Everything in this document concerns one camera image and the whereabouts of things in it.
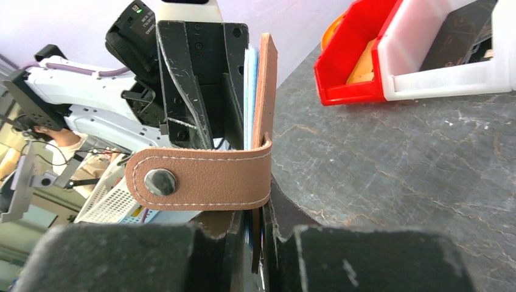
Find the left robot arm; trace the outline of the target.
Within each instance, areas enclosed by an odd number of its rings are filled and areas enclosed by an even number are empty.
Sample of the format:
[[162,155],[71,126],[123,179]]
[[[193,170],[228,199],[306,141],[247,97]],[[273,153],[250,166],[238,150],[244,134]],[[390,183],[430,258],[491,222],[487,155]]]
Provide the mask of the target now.
[[132,1],[105,36],[124,66],[69,60],[49,44],[3,80],[23,113],[50,130],[78,131],[130,151],[243,147],[244,52],[249,30],[216,1]]

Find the tan item in red bin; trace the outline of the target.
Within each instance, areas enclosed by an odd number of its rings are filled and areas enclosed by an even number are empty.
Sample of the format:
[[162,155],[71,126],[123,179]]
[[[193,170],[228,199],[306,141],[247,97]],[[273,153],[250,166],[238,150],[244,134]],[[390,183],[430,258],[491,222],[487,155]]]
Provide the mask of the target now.
[[353,68],[346,84],[369,82],[374,79],[374,65],[372,62],[372,47],[375,40],[367,43],[364,51],[361,53],[355,67]]

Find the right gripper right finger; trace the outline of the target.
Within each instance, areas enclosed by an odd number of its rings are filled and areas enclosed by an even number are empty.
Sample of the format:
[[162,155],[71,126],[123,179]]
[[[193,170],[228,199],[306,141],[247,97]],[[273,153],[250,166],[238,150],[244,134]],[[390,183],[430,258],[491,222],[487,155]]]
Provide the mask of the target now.
[[455,244],[419,228],[323,226],[278,183],[263,207],[267,291],[474,291]]

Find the red plastic bin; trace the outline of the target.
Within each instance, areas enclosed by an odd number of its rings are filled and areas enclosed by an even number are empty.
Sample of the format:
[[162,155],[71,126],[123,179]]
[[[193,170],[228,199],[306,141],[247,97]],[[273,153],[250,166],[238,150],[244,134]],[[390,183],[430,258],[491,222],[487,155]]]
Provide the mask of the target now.
[[[402,1],[354,1],[314,64],[324,106],[386,102],[380,76],[379,42]],[[360,57],[372,61],[372,79],[351,83]]]

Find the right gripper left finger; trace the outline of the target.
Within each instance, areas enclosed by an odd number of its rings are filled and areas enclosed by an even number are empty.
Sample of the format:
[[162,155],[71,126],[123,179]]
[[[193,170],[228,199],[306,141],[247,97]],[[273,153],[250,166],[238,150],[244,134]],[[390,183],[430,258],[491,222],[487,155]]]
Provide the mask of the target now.
[[50,229],[15,291],[238,291],[242,212],[186,224],[70,224]]

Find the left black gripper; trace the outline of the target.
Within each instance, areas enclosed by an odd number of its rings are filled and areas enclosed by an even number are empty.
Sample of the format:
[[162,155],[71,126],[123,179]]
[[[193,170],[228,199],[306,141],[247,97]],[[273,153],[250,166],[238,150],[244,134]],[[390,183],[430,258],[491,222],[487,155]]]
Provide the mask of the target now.
[[223,138],[243,150],[247,25],[159,21],[156,37],[169,141],[209,150]]

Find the tan leather card holder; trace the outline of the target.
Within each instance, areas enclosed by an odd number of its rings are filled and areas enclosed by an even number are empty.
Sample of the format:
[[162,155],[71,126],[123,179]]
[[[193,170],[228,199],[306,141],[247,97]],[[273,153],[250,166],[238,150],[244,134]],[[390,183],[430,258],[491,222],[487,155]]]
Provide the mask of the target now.
[[252,147],[249,150],[148,148],[130,158],[128,190],[153,210],[251,210],[253,261],[262,249],[259,209],[271,195],[271,150],[278,53],[270,33],[260,39]]

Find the black wallet in bin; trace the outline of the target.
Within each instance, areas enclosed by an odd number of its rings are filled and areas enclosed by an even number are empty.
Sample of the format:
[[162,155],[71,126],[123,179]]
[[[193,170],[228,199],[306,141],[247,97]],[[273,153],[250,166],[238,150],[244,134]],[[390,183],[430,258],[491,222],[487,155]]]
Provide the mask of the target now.
[[421,71],[488,61],[493,57],[496,1],[473,1],[450,12],[429,48]]

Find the white middle plastic bin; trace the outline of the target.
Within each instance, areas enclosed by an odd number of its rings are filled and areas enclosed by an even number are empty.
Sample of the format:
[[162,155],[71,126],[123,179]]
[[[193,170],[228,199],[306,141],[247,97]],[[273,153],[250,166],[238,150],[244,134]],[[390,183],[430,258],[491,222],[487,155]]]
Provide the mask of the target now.
[[386,100],[515,89],[515,1],[402,1],[378,44]]

